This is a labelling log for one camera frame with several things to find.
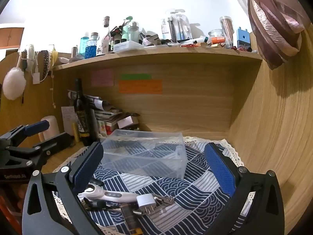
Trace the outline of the black gold tube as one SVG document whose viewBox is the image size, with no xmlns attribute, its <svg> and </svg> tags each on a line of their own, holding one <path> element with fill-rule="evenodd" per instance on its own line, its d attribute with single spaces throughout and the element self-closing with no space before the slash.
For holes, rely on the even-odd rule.
<svg viewBox="0 0 313 235">
<path fill-rule="evenodd" d="M 137 217 L 133 213 L 131 205 L 129 203 L 123 203 L 120 205 L 120 208 L 130 234 L 132 235 L 143 234 L 141 226 L 137 220 Z"/>
</svg>

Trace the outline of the white power plug adapter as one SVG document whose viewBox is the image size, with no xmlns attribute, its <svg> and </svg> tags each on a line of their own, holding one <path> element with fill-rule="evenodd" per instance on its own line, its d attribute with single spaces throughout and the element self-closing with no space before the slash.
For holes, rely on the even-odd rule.
<svg viewBox="0 0 313 235">
<path fill-rule="evenodd" d="M 152 194 L 144 194 L 136 197 L 139 210 L 143 214 L 151 215 L 156 208 L 156 200 Z"/>
</svg>

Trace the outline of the pink mug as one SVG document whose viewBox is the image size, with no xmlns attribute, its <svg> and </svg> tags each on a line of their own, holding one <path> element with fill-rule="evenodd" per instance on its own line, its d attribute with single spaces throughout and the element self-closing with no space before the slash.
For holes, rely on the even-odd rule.
<svg viewBox="0 0 313 235">
<path fill-rule="evenodd" d="M 49 123 L 49 128 L 38 134 L 41 142 L 53 138 L 60 133 L 55 116 L 45 116 L 41 119 L 41 121 L 44 120 L 46 120 Z"/>
</svg>

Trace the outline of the yellow wooden stick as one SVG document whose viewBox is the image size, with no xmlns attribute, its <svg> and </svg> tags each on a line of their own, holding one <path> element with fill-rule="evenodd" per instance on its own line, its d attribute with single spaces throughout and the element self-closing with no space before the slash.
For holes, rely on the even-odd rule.
<svg viewBox="0 0 313 235">
<path fill-rule="evenodd" d="M 76 143 L 80 142 L 80 135 L 76 123 L 72 123 L 73 135 Z"/>
</svg>

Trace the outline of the white paper note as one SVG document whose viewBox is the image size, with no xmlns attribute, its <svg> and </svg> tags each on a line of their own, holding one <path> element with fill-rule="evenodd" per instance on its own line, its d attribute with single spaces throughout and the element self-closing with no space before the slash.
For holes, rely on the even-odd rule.
<svg viewBox="0 0 313 235">
<path fill-rule="evenodd" d="M 74 135 L 72 124 L 76 122 L 76 114 L 73 106 L 61 107 L 64 131 Z"/>
</svg>

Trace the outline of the dark wine bottle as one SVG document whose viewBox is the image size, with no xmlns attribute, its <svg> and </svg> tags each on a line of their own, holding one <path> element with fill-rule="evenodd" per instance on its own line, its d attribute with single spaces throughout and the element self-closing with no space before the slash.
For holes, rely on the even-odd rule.
<svg viewBox="0 0 313 235">
<path fill-rule="evenodd" d="M 84 146 L 90 146 L 96 141 L 96 137 L 94 135 L 89 102 L 83 94 L 82 80 L 80 78 L 75 80 L 75 86 L 76 99 L 74 101 L 74 109 L 77 115 L 78 132 Z"/>
</svg>

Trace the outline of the white fluffy pompom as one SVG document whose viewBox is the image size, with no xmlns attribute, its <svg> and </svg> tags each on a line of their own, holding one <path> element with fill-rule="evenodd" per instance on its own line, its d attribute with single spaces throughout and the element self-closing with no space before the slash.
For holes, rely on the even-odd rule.
<svg viewBox="0 0 313 235">
<path fill-rule="evenodd" d="M 8 100 L 20 97 L 26 87 L 26 79 L 19 67 L 12 68 L 3 80 L 3 94 Z"/>
</svg>

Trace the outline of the stack of books and magazines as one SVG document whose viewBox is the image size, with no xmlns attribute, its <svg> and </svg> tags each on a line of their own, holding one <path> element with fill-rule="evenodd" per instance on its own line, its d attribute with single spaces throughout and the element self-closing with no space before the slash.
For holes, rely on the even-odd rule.
<svg viewBox="0 0 313 235">
<path fill-rule="evenodd" d="M 91 108 L 91 116 L 95 135 L 98 138 L 106 138 L 115 130 L 119 129 L 117 122 L 127 116 L 136 116 L 139 114 L 133 112 L 124 112 L 116 108 L 109 102 L 102 100 L 100 97 L 85 95 L 89 101 Z M 139 123 L 130 127 L 123 128 L 125 130 L 139 130 Z"/>
</svg>

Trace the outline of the blue white patterned cloth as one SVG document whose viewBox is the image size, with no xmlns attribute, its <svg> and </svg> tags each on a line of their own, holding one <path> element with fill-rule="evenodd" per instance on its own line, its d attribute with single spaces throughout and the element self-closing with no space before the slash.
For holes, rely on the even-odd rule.
<svg viewBox="0 0 313 235">
<path fill-rule="evenodd" d="M 203 234 L 230 199 L 207 164 L 204 147 L 214 142 L 237 167 L 244 165 L 235 149 L 226 139 L 211 141 L 184 137 L 184 141 L 187 167 L 183 179 L 138 176 L 102 167 L 93 175 L 104 183 L 104 189 L 174 198 L 172 205 L 157 202 L 151 215 L 139 216 L 144 234 Z M 130 234 L 121 213 L 90 211 L 88 214 L 104 234 Z"/>
</svg>

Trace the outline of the small white box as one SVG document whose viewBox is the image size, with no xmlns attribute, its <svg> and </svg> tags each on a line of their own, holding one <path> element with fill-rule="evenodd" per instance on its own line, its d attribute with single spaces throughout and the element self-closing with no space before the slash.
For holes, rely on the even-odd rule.
<svg viewBox="0 0 313 235">
<path fill-rule="evenodd" d="M 139 121 L 136 116 L 127 116 L 117 122 L 119 129 L 137 125 L 138 123 Z"/>
</svg>

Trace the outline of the pink sticky note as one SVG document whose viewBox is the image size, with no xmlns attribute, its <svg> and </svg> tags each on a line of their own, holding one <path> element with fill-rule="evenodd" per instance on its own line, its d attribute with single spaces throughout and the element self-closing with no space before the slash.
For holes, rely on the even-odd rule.
<svg viewBox="0 0 313 235">
<path fill-rule="evenodd" d="M 93 87 L 113 87 L 114 74 L 112 69 L 95 70 L 91 73 Z"/>
</svg>

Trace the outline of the silver keys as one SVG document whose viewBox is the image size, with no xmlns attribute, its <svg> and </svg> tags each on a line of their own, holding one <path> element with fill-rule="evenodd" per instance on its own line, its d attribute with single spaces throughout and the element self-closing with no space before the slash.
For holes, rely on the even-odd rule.
<svg viewBox="0 0 313 235">
<path fill-rule="evenodd" d="M 161 196 L 157 194 L 152 194 L 154 199 L 160 203 L 167 204 L 167 205 L 172 205 L 174 204 L 174 198 L 171 196 Z"/>
</svg>

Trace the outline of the green sticky note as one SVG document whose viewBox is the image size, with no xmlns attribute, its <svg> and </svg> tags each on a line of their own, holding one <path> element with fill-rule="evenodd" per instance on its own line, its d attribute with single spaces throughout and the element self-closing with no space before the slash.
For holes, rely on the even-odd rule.
<svg viewBox="0 0 313 235">
<path fill-rule="evenodd" d="M 133 80 L 151 80 L 152 76 L 147 73 L 133 73 L 133 74 L 121 74 L 120 80 L 133 81 Z"/>
</svg>

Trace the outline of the blue bead bottle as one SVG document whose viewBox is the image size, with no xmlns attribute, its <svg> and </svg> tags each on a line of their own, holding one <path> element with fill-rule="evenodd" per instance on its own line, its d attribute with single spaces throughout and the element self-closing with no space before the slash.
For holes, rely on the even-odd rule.
<svg viewBox="0 0 313 235">
<path fill-rule="evenodd" d="M 93 32 L 86 43 L 85 59 L 93 58 L 97 55 L 98 33 Z"/>
</svg>

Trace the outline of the clear plastic storage box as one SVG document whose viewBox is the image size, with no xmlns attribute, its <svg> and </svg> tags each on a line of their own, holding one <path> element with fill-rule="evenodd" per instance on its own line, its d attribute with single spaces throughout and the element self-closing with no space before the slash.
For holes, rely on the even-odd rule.
<svg viewBox="0 0 313 235">
<path fill-rule="evenodd" d="M 103 142 L 101 165 L 109 170 L 182 179 L 187 154 L 181 133 L 115 130 Z"/>
</svg>

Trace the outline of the orange sticky note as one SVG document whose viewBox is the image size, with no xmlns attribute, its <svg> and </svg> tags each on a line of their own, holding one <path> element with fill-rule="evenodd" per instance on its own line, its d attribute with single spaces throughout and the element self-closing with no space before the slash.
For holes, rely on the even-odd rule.
<svg viewBox="0 0 313 235">
<path fill-rule="evenodd" d="M 162 80 L 120 80 L 119 93 L 162 94 Z"/>
</svg>

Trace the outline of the clear plastic tray on shelf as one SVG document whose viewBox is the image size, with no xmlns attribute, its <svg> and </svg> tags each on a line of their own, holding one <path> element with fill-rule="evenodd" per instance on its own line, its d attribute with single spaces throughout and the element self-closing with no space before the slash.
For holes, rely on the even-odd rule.
<svg viewBox="0 0 313 235">
<path fill-rule="evenodd" d="M 131 50 L 141 50 L 141 49 L 144 49 L 144 46 L 142 44 L 139 44 L 131 40 L 121 42 L 113 46 L 114 53 L 128 52 Z"/>
</svg>

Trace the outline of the wooden shelf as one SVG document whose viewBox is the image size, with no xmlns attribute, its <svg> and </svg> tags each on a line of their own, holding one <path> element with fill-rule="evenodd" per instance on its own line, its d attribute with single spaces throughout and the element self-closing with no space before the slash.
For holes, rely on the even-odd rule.
<svg viewBox="0 0 313 235">
<path fill-rule="evenodd" d="M 130 65 L 156 64 L 209 64 L 209 65 L 251 65 L 260 64 L 262 58 L 253 52 L 244 52 L 212 47 L 152 47 L 109 54 L 86 60 L 55 66 L 53 71 L 72 68 L 110 68 Z"/>
</svg>

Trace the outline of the toothbrush package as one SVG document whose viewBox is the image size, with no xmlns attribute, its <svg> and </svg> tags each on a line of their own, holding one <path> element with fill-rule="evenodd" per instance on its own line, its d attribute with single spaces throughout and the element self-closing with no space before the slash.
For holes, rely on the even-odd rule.
<svg viewBox="0 0 313 235">
<path fill-rule="evenodd" d="M 192 39 L 192 31 L 185 10 L 178 9 L 170 13 L 168 18 L 172 40 L 182 42 Z"/>
</svg>

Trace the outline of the blue box on shelf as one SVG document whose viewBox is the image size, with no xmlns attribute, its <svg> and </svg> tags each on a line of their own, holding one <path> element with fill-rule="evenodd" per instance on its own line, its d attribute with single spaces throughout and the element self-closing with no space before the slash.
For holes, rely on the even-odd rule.
<svg viewBox="0 0 313 235">
<path fill-rule="evenodd" d="M 247 29 L 239 27 L 237 29 L 237 48 L 248 49 L 251 47 L 250 33 Z"/>
</svg>

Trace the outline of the orange capped tube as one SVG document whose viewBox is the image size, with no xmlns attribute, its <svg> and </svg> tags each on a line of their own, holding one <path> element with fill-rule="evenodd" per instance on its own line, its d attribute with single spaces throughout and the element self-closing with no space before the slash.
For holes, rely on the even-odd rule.
<svg viewBox="0 0 313 235">
<path fill-rule="evenodd" d="M 224 36 L 217 36 L 217 37 L 209 37 L 207 43 L 210 45 L 215 45 L 219 43 L 225 43 L 226 39 Z"/>
</svg>

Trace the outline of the clear jar with sticks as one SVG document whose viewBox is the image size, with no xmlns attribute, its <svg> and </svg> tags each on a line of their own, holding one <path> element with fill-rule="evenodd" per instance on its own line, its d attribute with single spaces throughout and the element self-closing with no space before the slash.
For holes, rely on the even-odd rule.
<svg viewBox="0 0 313 235">
<path fill-rule="evenodd" d="M 229 16 L 222 16 L 220 17 L 220 24 L 226 37 L 227 48 L 231 48 L 233 46 L 234 34 L 232 19 Z"/>
</svg>

